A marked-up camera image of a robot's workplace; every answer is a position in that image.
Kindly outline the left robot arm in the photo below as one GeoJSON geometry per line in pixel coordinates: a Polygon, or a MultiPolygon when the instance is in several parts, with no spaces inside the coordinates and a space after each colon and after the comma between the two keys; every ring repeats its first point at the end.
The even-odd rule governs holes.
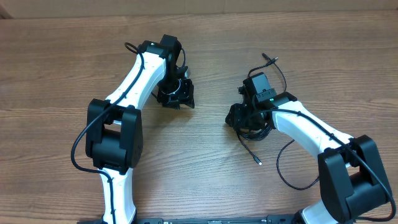
{"type": "Polygon", "coordinates": [[[165,108],[194,108],[194,85],[188,67],[177,65],[185,51],[178,39],[163,35],[138,47],[125,44],[137,55],[123,82],[105,100],[88,105],[86,155],[101,176],[105,211],[98,223],[133,223],[136,206],[132,196],[133,170],[143,150],[142,109],[154,88],[165,108]]]}

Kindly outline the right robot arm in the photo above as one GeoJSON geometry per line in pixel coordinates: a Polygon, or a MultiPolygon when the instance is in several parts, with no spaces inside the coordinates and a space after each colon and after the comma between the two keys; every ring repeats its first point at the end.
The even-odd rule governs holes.
{"type": "Polygon", "coordinates": [[[261,141],[275,129],[317,160],[321,199],[287,218],[290,223],[388,222],[397,211],[376,143],[352,137],[309,112],[292,94],[280,94],[264,73],[248,76],[238,89],[242,103],[225,119],[239,140],[261,141]]]}

